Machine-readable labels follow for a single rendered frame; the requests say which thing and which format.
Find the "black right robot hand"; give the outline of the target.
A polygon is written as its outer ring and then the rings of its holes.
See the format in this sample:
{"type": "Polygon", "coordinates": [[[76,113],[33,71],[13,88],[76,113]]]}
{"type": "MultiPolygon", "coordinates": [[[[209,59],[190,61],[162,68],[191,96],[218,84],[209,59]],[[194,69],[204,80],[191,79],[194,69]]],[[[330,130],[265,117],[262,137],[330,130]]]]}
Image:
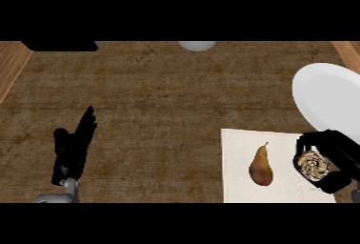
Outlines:
{"type": "Polygon", "coordinates": [[[328,160],[328,174],[308,182],[325,193],[334,193],[352,180],[360,181],[360,145],[337,131],[305,132],[296,139],[294,159],[305,151],[318,152],[328,160]]]}

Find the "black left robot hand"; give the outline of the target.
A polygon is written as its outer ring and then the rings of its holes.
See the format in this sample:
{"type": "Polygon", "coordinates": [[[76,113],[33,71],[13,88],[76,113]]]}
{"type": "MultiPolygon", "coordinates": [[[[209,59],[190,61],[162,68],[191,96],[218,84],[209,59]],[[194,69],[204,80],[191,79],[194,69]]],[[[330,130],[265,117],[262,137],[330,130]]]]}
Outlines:
{"type": "Polygon", "coordinates": [[[61,186],[70,178],[80,178],[86,150],[91,143],[94,131],[97,129],[95,115],[92,107],[88,107],[80,116],[73,132],[57,128],[52,132],[54,139],[54,165],[49,183],[61,186]]]}

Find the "swirled frosting cupcake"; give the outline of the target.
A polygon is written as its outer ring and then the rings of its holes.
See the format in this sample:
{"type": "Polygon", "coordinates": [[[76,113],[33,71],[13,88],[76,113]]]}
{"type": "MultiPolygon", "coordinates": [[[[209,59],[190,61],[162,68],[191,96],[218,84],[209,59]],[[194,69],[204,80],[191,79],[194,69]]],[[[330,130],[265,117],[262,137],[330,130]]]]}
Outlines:
{"type": "Polygon", "coordinates": [[[305,151],[294,159],[294,169],[309,181],[316,182],[328,174],[328,160],[318,152],[305,151]]]}

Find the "white plate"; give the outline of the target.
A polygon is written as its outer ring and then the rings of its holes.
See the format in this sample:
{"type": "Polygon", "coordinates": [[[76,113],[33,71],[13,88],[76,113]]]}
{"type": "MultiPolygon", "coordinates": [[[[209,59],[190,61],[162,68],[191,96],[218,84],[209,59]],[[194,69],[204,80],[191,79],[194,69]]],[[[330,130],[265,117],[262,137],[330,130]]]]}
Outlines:
{"type": "Polygon", "coordinates": [[[330,63],[303,66],[291,77],[291,98],[314,129],[336,130],[360,144],[360,74],[330,63]]]}

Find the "brown yellow pear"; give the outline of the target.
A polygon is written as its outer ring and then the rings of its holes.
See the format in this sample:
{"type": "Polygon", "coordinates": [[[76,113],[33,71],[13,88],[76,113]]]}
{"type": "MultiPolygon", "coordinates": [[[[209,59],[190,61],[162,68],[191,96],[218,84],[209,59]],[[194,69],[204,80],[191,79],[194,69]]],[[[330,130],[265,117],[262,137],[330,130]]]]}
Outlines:
{"type": "Polygon", "coordinates": [[[257,186],[266,187],[272,182],[272,170],[266,158],[266,144],[262,144],[255,152],[255,158],[249,166],[249,176],[257,186]]]}

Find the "black appliance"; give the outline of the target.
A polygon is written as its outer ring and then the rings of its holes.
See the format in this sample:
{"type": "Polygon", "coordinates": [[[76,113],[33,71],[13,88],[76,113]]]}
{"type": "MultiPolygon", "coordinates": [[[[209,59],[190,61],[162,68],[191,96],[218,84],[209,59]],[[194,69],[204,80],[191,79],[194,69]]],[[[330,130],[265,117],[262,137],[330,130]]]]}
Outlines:
{"type": "Polygon", "coordinates": [[[95,51],[98,43],[94,41],[23,41],[30,51],[95,51]]]}

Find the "pale grey round object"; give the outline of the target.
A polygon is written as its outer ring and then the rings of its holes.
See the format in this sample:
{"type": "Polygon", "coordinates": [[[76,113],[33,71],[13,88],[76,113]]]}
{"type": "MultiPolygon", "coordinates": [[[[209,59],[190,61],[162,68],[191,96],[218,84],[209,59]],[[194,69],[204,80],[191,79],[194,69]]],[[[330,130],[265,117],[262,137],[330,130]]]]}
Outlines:
{"type": "Polygon", "coordinates": [[[207,51],[215,44],[215,41],[178,41],[178,45],[187,51],[207,51]]]}

